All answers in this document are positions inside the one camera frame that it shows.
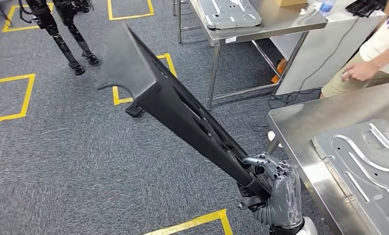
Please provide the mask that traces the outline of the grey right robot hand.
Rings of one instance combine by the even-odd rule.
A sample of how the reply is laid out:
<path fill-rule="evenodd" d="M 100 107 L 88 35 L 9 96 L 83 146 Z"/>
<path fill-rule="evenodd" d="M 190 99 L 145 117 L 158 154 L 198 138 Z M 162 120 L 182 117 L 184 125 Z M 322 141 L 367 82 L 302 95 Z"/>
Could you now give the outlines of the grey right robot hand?
<path fill-rule="evenodd" d="M 249 209 L 260 223 L 270 226 L 271 235 L 296 235 L 304 228 L 301 210 L 301 186 L 296 168 L 288 160 L 262 153 L 242 160 L 254 167 L 256 176 L 264 174 L 270 196 L 255 195 L 238 185 L 242 199 L 238 207 Z"/>

